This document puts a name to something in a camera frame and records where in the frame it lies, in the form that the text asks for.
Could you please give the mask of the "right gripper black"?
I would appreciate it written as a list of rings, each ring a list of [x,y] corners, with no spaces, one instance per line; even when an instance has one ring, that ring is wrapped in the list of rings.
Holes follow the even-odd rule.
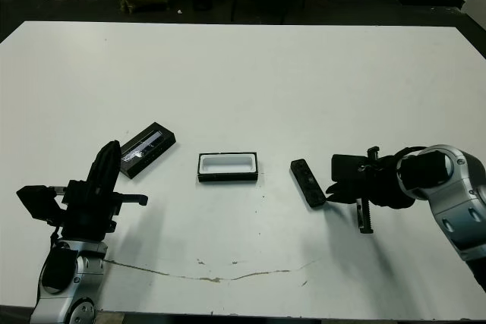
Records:
[[[407,209],[415,199],[409,197],[399,186],[398,162],[415,151],[414,147],[401,149],[394,155],[378,156],[378,146],[367,151],[366,163],[359,167],[364,181],[358,184],[358,197],[353,193],[357,185],[352,181],[335,182],[326,189],[327,200],[333,203],[357,203],[358,227],[362,234],[372,234],[370,203],[391,209]]]

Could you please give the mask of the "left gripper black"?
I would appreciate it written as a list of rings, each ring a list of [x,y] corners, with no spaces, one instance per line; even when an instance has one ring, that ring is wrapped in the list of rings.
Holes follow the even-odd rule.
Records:
[[[113,217],[123,203],[146,206],[148,196],[115,192],[121,165],[121,147],[117,140],[108,142],[96,155],[86,181],[69,181],[66,187],[49,186],[52,199],[63,196],[62,209],[54,205],[48,224],[61,227],[61,236],[74,241],[102,241],[116,228]]]

